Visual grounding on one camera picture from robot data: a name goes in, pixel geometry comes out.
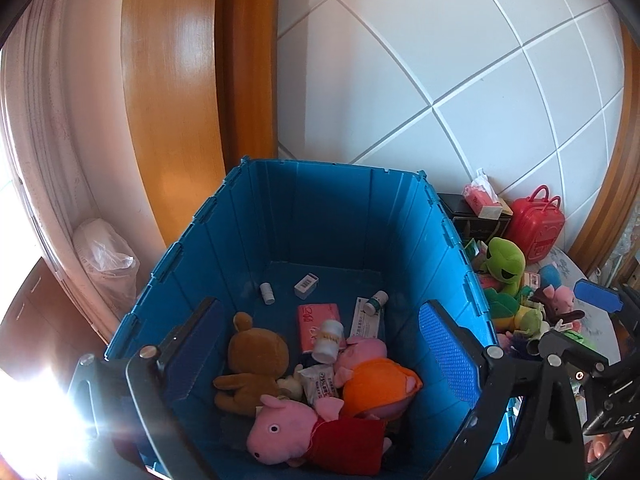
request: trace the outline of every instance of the curtain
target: curtain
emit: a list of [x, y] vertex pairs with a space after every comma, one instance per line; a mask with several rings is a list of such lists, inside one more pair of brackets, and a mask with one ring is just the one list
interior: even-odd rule
[[4, 145], [18, 192], [45, 260], [76, 307], [106, 341], [119, 325], [74, 251], [74, 230], [100, 218], [76, 156], [66, 118], [60, 70], [65, 0], [33, 0], [11, 33], [0, 61]]

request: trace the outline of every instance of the blue plush toy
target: blue plush toy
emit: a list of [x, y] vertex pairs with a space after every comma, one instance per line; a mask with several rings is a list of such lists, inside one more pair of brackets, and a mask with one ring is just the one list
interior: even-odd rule
[[549, 285], [553, 285], [554, 289], [559, 288], [562, 285], [562, 280], [560, 279], [560, 272], [558, 272], [558, 268], [556, 264], [549, 264], [541, 267], [538, 271], [540, 275], [540, 287], [547, 288]]

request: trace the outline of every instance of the brown teddy bear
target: brown teddy bear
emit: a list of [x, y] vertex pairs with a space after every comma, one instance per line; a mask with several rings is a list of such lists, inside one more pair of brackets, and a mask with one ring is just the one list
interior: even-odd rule
[[253, 319], [245, 312], [234, 316], [234, 326], [238, 333], [228, 348], [228, 365], [234, 375], [216, 377], [213, 385], [235, 392], [233, 396], [218, 392], [214, 402], [225, 412], [255, 416], [256, 407], [262, 405], [261, 395], [280, 394], [276, 379], [287, 371], [289, 349], [275, 332], [254, 328]]

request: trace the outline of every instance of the white tile wall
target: white tile wall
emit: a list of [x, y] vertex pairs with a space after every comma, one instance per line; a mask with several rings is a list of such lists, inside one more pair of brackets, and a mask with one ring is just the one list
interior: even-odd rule
[[547, 184], [574, 242], [622, 110], [606, 0], [280, 0], [278, 34], [279, 156]]

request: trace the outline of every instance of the orange plush clothing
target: orange plush clothing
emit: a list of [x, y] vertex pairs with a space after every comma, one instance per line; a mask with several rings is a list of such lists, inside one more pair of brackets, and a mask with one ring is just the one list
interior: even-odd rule
[[[406, 380], [415, 379], [415, 386], [407, 392]], [[357, 365], [353, 377], [344, 384], [342, 398], [343, 416], [380, 408], [394, 402], [413, 397], [422, 388], [420, 377], [408, 368], [401, 367], [391, 359], [372, 359]]]

